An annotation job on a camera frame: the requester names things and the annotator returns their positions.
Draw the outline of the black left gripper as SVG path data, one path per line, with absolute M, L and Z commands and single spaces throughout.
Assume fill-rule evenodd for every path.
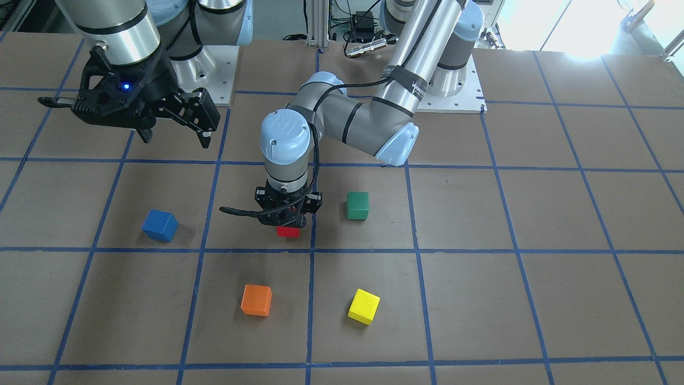
M 258 220 L 263 225 L 304 228 L 306 215 L 315 214 L 323 204 L 323 194 L 313 191 L 304 195 L 306 186 L 293 192 L 277 191 L 271 185 L 258 186 L 254 199 L 262 210 L 271 210 Z

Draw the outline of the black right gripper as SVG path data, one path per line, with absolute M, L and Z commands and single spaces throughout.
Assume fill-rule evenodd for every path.
M 110 63 L 102 45 L 90 49 L 71 112 L 86 124 L 122 127 L 152 141 L 157 119 L 171 119 L 196 133 L 208 149 L 220 113 L 205 88 L 179 86 L 166 49 L 158 47 L 140 63 Z

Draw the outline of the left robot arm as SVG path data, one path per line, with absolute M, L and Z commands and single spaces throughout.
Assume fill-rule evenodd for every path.
M 303 228 L 317 212 L 322 194 L 313 191 L 325 137 L 374 156 L 383 164 L 403 165 L 419 134 L 413 116 L 425 95 L 455 95 L 455 76 L 464 73 L 484 24 L 474 1 L 382 1 L 381 24 L 398 40 L 369 102 L 351 98 L 351 83 L 330 72 L 312 75 L 292 102 L 268 114 L 260 132 L 266 185 L 255 190 L 259 211 L 245 216 L 263 225 Z

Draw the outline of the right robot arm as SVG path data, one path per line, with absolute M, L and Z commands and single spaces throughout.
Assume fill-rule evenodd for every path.
M 203 148 L 220 113 L 210 93 L 221 66 L 207 47 L 253 38 L 252 1 L 58 1 L 89 49 L 75 98 L 41 97 L 89 125 L 152 140 L 158 119 L 188 127 Z

